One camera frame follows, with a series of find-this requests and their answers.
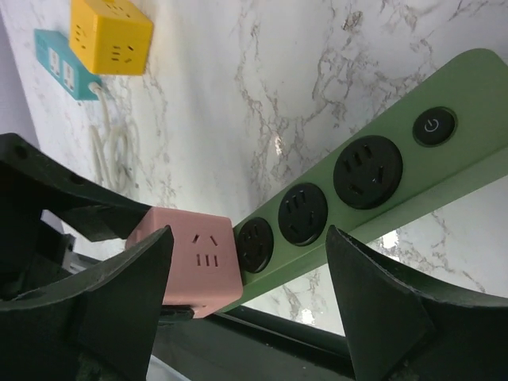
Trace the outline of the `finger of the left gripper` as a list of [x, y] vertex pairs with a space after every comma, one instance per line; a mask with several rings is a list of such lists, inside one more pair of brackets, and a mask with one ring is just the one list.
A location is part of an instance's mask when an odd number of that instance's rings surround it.
[[77, 175], [16, 133], [1, 135], [1, 195], [52, 212], [91, 242], [127, 239], [150, 209]]

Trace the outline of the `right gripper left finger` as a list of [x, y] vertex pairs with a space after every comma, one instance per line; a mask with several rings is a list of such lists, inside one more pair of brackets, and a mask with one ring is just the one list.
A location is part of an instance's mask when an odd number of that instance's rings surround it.
[[3, 380], [143, 380], [173, 236], [130, 249], [1, 304]]

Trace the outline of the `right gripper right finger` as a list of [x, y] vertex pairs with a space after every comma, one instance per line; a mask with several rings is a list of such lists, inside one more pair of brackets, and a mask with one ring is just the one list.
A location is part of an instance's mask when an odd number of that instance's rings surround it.
[[433, 278], [330, 226], [325, 250], [358, 380], [505, 380], [507, 300]]

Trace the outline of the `pink cube socket plug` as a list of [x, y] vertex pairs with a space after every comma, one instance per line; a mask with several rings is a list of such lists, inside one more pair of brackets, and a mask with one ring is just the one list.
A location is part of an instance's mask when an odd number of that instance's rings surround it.
[[232, 222], [227, 217], [152, 207], [130, 233], [130, 248], [170, 226], [174, 237], [165, 306], [189, 306], [204, 318], [243, 294]]

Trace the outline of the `teal power strip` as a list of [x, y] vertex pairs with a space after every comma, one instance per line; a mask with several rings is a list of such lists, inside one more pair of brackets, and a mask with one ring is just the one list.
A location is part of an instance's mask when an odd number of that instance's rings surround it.
[[91, 83], [101, 85], [101, 79], [84, 67], [62, 33], [35, 29], [34, 43], [37, 61], [74, 100], [98, 100], [98, 96], [90, 90], [89, 85]]

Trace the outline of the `yellow cube socket plug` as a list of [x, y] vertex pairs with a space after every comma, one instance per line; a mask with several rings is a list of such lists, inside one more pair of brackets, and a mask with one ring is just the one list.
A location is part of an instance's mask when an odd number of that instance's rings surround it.
[[96, 75], [143, 75], [153, 23], [130, 1], [72, 0], [70, 49]]

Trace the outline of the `green power strip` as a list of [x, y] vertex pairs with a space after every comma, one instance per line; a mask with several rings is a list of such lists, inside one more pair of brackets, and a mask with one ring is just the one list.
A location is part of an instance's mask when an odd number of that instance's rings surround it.
[[451, 59], [235, 228], [242, 302], [325, 264], [330, 226], [368, 243], [507, 173], [507, 66]]

